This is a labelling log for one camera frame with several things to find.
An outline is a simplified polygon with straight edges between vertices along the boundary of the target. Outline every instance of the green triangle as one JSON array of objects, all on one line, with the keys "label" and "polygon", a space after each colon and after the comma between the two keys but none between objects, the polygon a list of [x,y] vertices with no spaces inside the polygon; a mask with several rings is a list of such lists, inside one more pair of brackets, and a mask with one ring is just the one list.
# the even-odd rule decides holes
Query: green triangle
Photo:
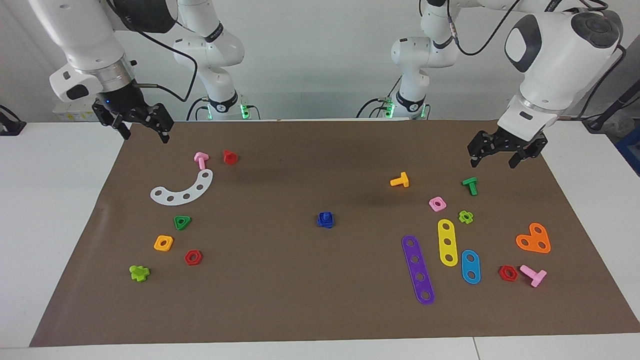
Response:
[{"label": "green triangle", "polygon": [[175,225],[175,228],[178,230],[184,230],[184,228],[187,227],[187,225],[189,225],[190,222],[191,222],[191,217],[177,216],[173,218],[173,224]]}]

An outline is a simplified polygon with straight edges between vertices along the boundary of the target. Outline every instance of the white curved piece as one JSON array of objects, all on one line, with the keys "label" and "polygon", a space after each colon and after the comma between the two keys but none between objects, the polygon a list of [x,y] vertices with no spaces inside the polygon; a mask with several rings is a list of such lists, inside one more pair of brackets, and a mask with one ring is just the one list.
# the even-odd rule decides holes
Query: white curved piece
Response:
[{"label": "white curved piece", "polygon": [[198,178],[187,190],[181,192],[171,192],[164,186],[158,186],[151,190],[151,199],[160,205],[178,206],[188,204],[199,198],[207,191],[213,181],[213,171],[208,168],[198,173]]}]

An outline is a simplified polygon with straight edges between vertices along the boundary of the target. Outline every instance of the orange heart-shaped piece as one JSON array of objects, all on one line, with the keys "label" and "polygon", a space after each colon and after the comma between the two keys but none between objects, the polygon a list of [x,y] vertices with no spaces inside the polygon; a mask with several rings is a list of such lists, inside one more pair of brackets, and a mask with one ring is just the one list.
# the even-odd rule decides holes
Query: orange heart-shaped piece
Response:
[{"label": "orange heart-shaped piece", "polygon": [[529,232],[531,235],[523,234],[516,237],[518,247],[526,251],[548,254],[551,251],[551,242],[549,242],[549,235],[545,227],[534,222],[529,225]]}]

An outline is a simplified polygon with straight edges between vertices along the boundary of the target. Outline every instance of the red toy piece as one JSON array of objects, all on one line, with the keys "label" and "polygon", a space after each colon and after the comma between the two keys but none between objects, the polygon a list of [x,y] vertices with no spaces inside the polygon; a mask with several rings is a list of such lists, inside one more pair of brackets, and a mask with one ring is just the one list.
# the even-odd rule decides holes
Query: red toy piece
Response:
[{"label": "red toy piece", "polygon": [[518,271],[511,265],[501,266],[498,272],[502,280],[513,282],[518,279]]},{"label": "red toy piece", "polygon": [[199,250],[189,250],[184,256],[187,265],[197,265],[202,261],[202,253]]},{"label": "red toy piece", "polygon": [[233,165],[238,162],[238,155],[231,150],[225,150],[222,152],[223,160],[227,165]]}]

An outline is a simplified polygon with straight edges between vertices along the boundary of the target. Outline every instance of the yellow t-shaped piece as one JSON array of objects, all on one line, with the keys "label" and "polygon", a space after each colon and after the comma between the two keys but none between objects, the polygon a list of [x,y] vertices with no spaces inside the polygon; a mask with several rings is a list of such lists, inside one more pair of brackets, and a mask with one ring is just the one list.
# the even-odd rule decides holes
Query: yellow t-shaped piece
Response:
[{"label": "yellow t-shaped piece", "polygon": [[391,180],[391,186],[403,185],[405,188],[409,187],[409,178],[406,176],[406,172],[401,172],[400,177]]}]

